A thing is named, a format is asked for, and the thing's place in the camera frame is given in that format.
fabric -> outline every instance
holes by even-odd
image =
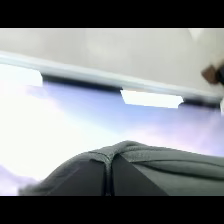
[[[224,158],[131,141],[75,156],[58,167],[42,183],[21,190],[20,194],[48,195],[72,173],[77,172],[82,163],[92,160],[105,165],[105,192],[111,195],[112,163],[116,155],[122,156],[169,196],[224,195]]]

light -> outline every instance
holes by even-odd
[[[37,70],[0,64],[0,82],[42,86],[43,80],[40,72]]]
[[[126,104],[132,105],[178,108],[178,105],[184,102],[181,96],[137,92],[131,90],[121,90],[121,95]]]

